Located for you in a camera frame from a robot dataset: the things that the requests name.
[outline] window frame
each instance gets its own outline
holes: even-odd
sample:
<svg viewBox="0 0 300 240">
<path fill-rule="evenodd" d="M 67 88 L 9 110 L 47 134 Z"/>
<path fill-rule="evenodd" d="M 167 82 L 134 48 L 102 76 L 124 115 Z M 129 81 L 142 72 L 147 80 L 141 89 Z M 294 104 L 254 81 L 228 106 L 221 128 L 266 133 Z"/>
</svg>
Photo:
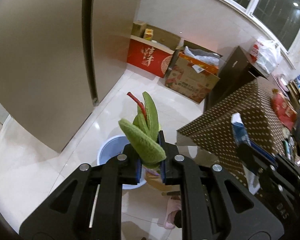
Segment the window frame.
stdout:
<svg viewBox="0 0 300 240">
<path fill-rule="evenodd" d="M 282 45 L 282 43 L 279 41 L 279 39 L 274 35 L 274 33 L 266 25 L 264 25 L 263 22 L 261 22 L 257 17 L 255 17 L 253 15 L 253 12 L 254 12 L 254 10 L 256 9 L 256 7 L 259 3 L 259 0 L 250 0 L 247 8 L 244 8 L 243 6 L 241 6 L 240 4 L 235 2 L 234 0 L 219 0 L 219 1 L 221 1 L 222 3 L 228 5 L 229 7 L 234 9 L 236 12 L 238 12 L 239 14 L 244 16 L 246 19 L 248 19 L 250 22 L 252 22 L 269 39 L 277 41 L 280 45 L 282 56 L 287 60 L 287 62 L 289 63 L 289 65 L 292 69 L 296 69 L 295 66 L 293 65 L 292 61 L 289 58 L 289 54 L 290 53 L 293 54 L 294 48 L 297 47 L 296 44 L 300 41 L 300 28 L 299 28 L 299 31 L 298 31 L 293 43 L 291 44 L 290 48 L 287 50 Z"/>
</svg>

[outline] green plush toy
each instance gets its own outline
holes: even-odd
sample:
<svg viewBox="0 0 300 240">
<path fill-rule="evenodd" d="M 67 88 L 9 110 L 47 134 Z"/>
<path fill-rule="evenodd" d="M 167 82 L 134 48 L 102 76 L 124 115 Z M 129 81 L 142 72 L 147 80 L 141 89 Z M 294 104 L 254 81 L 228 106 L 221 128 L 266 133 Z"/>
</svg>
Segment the green plush toy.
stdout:
<svg viewBox="0 0 300 240">
<path fill-rule="evenodd" d="M 159 121 L 155 104 L 147 92 L 142 93 L 145 106 L 130 92 L 127 95 L 138 104 L 138 114 L 133 123 L 123 118 L 119 121 L 119 126 L 139 154 L 142 164 L 150 169 L 157 168 L 166 154 L 157 144 Z"/>
</svg>

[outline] refrigerator door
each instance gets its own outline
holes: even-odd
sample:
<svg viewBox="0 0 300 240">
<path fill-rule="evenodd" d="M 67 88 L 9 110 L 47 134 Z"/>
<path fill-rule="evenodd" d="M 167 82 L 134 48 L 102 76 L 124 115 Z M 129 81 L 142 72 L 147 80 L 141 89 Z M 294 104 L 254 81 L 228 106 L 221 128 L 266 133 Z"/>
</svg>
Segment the refrigerator door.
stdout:
<svg viewBox="0 0 300 240">
<path fill-rule="evenodd" d="M 93 110 L 82 0 L 0 0 L 0 103 L 61 152 Z"/>
<path fill-rule="evenodd" d="M 101 102 L 127 66 L 130 34 L 140 0 L 93 0 L 92 58 Z"/>
</svg>

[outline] silver screw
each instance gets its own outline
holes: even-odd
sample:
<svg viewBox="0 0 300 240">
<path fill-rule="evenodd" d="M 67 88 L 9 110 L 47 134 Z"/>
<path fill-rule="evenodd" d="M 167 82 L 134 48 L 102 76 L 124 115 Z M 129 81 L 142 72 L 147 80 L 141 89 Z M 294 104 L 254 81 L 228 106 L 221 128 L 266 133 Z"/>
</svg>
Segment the silver screw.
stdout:
<svg viewBox="0 0 300 240">
<path fill-rule="evenodd" d="M 89 164 L 87 163 L 81 164 L 79 169 L 80 171 L 87 171 L 89 169 Z"/>
<path fill-rule="evenodd" d="M 219 165 L 219 164 L 215 164 L 215 165 L 212 166 L 212 169 L 214 171 L 222 171 L 222 166 Z"/>
<path fill-rule="evenodd" d="M 174 157 L 174 159 L 177 161 L 177 162 L 181 162 L 185 159 L 185 157 L 181 154 L 178 154 Z"/>
<path fill-rule="evenodd" d="M 127 159 L 127 156 L 126 156 L 125 154 L 119 154 L 119 155 L 117 156 L 117 159 L 118 159 L 119 161 L 125 161 L 125 160 Z"/>
</svg>

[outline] red stem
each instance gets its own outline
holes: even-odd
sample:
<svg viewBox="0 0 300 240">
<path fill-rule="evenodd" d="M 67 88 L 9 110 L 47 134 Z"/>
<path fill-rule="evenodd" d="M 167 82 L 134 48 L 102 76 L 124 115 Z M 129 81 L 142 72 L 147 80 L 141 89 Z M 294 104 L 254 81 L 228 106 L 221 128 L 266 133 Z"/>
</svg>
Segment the red stem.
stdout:
<svg viewBox="0 0 300 240">
<path fill-rule="evenodd" d="M 131 97 L 131 98 L 133 99 L 133 101 L 135 101 L 135 102 L 138 104 L 138 106 L 141 108 L 141 111 L 142 111 L 142 113 L 143 113 L 143 116 L 145 117 L 145 120 L 147 121 L 147 113 L 146 113 L 146 109 L 145 109 L 143 103 L 140 102 L 140 101 L 138 100 L 138 98 L 136 98 L 134 95 L 132 95 L 131 92 L 128 92 L 127 95 L 128 95 L 129 97 Z"/>
</svg>

